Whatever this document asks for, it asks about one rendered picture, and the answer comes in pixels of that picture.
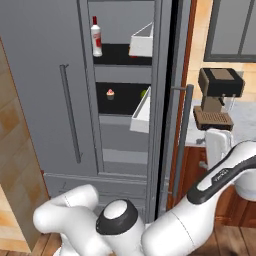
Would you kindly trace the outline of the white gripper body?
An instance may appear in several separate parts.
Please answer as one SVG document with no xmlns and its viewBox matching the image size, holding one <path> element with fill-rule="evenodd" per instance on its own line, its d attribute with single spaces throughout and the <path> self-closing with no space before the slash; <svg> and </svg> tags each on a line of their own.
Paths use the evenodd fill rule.
<svg viewBox="0 0 256 256">
<path fill-rule="evenodd" d="M 210 128 L 205 132 L 207 168 L 210 170 L 234 146 L 233 135 L 228 130 Z"/>
</svg>

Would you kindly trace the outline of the open grey fridge door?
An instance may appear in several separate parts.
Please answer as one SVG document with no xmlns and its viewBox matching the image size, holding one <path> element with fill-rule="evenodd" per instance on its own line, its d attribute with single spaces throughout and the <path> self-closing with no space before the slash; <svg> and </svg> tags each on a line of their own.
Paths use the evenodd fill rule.
<svg viewBox="0 0 256 256">
<path fill-rule="evenodd" d="M 155 0 L 152 84 L 144 221 L 154 221 L 168 191 L 190 9 L 193 0 Z"/>
</svg>

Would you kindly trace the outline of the black fridge shelf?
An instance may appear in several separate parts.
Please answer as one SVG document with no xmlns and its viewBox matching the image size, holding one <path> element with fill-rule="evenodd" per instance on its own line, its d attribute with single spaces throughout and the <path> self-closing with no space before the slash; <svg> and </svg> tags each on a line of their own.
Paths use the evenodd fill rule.
<svg viewBox="0 0 256 256">
<path fill-rule="evenodd" d="M 132 115 L 142 99 L 141 91 L 149 87 L 149 84 L 97 82 L 98 111 L 100 114 Z M 115 92 L 113 100 L 107 99 L 109 89 Z"/>
<path fill-rule="evenodd" d="M 102 56 L 93 60 L 96 65 L 152 65 L 151 57 L 130 56 L 128 44 L 103 44 Z"/>
</svg>

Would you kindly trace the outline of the brown wooden side panel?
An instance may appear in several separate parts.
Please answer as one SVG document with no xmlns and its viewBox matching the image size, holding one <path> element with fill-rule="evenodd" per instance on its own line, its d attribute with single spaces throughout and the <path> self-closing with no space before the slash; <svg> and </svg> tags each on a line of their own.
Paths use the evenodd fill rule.
<svg viewBox="0 0 256 256">
<path fill-rule="evenodd" d="M 180 25 L 178 27 L 178 35 L 176 37 L 176 63 L 173 67 L 170 101 L 170 144 L 172 149 L 172 159 L 168 195 L 172 195 L 175 178 L 182 112 L 185 101 L 185 92 L 182 89 L 186 87 L 196 5 L 197 0 L 182 0 Z"/>
</svg>

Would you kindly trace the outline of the black and brown coffee machine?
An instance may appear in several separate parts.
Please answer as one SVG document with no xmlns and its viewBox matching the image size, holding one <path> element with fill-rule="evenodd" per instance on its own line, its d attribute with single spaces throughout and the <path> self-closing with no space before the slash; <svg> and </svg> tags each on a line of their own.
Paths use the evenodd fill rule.
<svg viewBox="0 0 256 256">
<path fill-rule="evenodd" d="M 227 112 L 223 112 L 224 98 L 240 98 L 245 82 L 233 68 L 201 68 L 198 84 L 202 92 L 200 106 L 193 108 L 196 126 L 206 131 L 233 129 L 234 123 Z"/>
</svg>

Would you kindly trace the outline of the brown wooden base cabinets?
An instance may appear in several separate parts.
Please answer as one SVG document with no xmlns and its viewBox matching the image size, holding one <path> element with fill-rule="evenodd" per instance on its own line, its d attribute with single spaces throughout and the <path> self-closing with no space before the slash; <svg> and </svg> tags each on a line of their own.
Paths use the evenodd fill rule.
<svg viewBox="0 0 256 256">
<path fill-rule="evenodd" d="M 199 166 L 200 162 L 207 162 L 206 149 L 204 147 L 186 146 L 182 160 L 178 194 L 173 197 L 168 195 L 166 209 L 175 206 L 186 194 L 188 189 L 206 172 L 206 169 Z M 226 189 L 219 198 L 215 223 L 256 228 L 256 202 L 242 199 L 234 186 Z"/>
</svg>

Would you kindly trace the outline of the light wooden cabinet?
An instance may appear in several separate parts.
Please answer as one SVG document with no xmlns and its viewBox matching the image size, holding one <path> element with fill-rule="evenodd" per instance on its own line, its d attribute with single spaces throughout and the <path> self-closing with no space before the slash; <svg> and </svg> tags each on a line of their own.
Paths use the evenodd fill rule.
<svg viewBox="0 0 256 256">
<path fill-rule="evenodd" d="M 0 254 L 41 256 L 47 238 L 33 224 L 48 199 L 10 66 L 0 40 Z"/>
</svg>

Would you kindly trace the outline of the closed grey fridge door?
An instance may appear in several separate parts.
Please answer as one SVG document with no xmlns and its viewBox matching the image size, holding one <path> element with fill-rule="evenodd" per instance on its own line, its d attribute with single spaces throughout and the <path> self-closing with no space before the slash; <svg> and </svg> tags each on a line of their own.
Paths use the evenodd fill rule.
<svg viewBox="0 0 256 256">
<path fill-rule="evenodd" d="M 0 0 L 0 38 L 41 168 L 48 174 L 95 175 L 78 0 Z M 69 65 L 80 164 L 74 153 L 61 64 Z"/>
</svg>

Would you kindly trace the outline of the white door bin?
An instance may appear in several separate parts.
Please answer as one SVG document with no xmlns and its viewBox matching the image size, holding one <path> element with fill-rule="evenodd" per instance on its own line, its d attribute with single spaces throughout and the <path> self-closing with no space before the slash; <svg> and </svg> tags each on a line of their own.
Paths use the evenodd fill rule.
<svg viewBox="0 0 256 256">
<path fill-rule="evenodd" d="M 148 133 L 150 120 L 151 88 L 148 88 L 131 117 L 130 130 Z"/>
<path fill-rule="evenodd" d="M 130 45 L 138 57 L 151 57 L 153 54 L 153 29 L 151 22 L 131 36 Z"/>
</svg>

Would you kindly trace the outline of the grey freezer drawer front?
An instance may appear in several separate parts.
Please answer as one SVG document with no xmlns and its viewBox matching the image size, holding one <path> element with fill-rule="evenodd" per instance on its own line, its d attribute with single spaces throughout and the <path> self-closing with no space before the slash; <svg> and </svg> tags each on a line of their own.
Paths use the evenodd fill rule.
<svg viewBox="0 0 256 256">
<path fill-rule="evenodd" d="M 99 193 L 97 214 L 114 199 L 129 199 L 138 209 L 141 216 L 145 215 L 146 184 L 137 181 L 111 180 L 98 178 L 78 178 L 61 175 L 45 174 L 45 183 L 51 197 L 56 197 L 81 185 L 91 184 Z"/>
</svg>

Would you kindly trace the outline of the grey framed window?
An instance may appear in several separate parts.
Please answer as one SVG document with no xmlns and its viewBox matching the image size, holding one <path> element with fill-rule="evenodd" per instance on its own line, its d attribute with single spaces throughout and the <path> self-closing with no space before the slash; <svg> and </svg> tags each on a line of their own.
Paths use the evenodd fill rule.
<svg viewBox="0 0 256 256">
<path fill-rule="evenodd" d="M 256 0 L 213 0 L 204 61 L 256 63 Z"/>
</svg>

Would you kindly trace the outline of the white bottle with red cap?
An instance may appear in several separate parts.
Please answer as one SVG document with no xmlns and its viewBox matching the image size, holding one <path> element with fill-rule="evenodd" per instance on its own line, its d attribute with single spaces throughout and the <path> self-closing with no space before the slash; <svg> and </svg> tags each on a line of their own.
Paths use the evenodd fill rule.
<svg viewBox="0 0 256 256">
<path fill-rule="evenodd" d="M 93 45 L 93 56 L 102 56 L 102 43 L 101 43 L 101 29 L 97 23 L 97 17 L 92 17 L 92 27 L 91 27 L 92 45 Z"/>
</svg>

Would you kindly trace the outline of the grey fridge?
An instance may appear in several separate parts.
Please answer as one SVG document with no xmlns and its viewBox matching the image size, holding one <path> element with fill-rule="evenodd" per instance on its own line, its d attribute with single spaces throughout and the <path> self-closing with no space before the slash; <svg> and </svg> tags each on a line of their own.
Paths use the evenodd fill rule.
<svg viewBox="0 0 256 256">
<path fill-rule="evenodd" d="M 91 36 L 92 17 L 97 17 L 101 43 L 128 44 L 131 36 L 154 23 L 155 0 L 78 0 L 92 133 L 97 160 L 93 176 L 61 175 L 137 181 L 147 184 L 149 132 L 130 130 L 132 115 L 100 114 L 96 83 L 152 84 L 152 65 L 96 65 Z"/>
</svg>

